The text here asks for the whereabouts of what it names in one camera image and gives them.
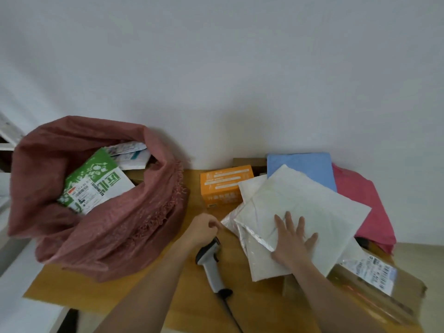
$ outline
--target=white envelope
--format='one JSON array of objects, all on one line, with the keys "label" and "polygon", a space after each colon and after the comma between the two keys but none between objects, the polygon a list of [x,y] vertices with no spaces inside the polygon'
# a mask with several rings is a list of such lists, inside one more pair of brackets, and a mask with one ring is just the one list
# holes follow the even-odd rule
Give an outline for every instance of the white envelope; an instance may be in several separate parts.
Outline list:
[{"label": "white envelope", "polygon": [[[309,179],[303,173],[283,165],[263,183],[249,201],[245,202],[245,206],[234,220],[265,248],[274,251],[278,241],[274,215],[284,218],[287,210],[291,212],[295,226],[300,216],[305,217],[307,237],[314,232],[319,233],[312,261],[319,271],[327,276],[346,248],[356,247],[356,242],[352,244],[351,240],[371,208],[354,202]],[[250,269],[252,265],[261,265],[260,270],[270,270],[271,266],[264,265],[266,261],[277,264],[271,259],[269,252],[268,255],[260,252],[256,254],[258,247],[251,251],[254,253],[252,256],[252,248],[248,243],[252,243],[249,237],[246,245],[249,261],[254,256],[261,259],[259,264],[250,263]]]}]

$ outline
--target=wall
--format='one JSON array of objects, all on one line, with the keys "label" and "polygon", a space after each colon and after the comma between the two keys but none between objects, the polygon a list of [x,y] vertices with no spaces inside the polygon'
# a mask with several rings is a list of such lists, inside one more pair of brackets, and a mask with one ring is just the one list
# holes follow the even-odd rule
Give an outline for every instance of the wall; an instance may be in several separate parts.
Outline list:
[{"label": "wall", "polygon": [[0,0],[0,104],[159,128],[194,168],[329,151],[444,244],[444,0]]}]

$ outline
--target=red sack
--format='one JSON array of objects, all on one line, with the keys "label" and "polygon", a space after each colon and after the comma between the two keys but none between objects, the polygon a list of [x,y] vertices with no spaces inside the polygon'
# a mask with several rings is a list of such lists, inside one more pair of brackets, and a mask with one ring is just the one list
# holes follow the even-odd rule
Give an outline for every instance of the red sack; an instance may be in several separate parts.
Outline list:
[{"label": "red sack", "polygon": [[[135,188],[75,214],[56,200],[65,177],[97,149],[128,141],[147,145],[157,162]],[[36,258],[97,281],[148,266],[180,230],[189,191],[180,163],[147,127],[68,116],[26,135],[12,157],[8,234],[37,240]]]}]

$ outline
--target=yellow tabletop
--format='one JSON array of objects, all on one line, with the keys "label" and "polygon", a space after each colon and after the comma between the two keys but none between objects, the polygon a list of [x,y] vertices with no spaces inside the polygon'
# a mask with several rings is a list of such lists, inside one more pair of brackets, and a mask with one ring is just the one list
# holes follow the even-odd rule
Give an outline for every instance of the yellow tabletop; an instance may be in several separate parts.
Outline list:
[{"label": "yellow tabletop", "polygon": [[[205,210],[199,193],[202,170],[186,170],[185,184],[191,195],[178,237],[194,216]],[[226,205],[208,212],[221,220],[236,205]],[[228,230],[218,235],[222,249],[218,254],[219,272],[225,286],[234,294],[228,299],[233,314],[245,332],[319,332],[306,299],[282,297],[283,278],[252,282],[247,258],[238,239]],[[165,325],[187,333],[237,332],[208,284],[205,272],[194,262],[196,252],[186,261]],[[153,267],[105,283],[57,265],[46,265],[25,293],[25,297],[93,313],[109,313],[113,307]],[[419,326],[386,323],[387,332],[422,332]]]}]

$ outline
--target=person's left hand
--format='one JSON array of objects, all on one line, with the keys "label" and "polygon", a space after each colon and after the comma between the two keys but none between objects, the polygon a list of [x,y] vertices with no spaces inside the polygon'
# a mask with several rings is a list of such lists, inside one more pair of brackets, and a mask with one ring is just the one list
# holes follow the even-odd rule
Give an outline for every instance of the person's left hand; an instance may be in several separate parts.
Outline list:
[{"label": "person's left hand", "polygon": [[190,226],[181,236],[190,249],[201,248],[210,243],[223,225],[213,215],[202,213],[191,221]]}]

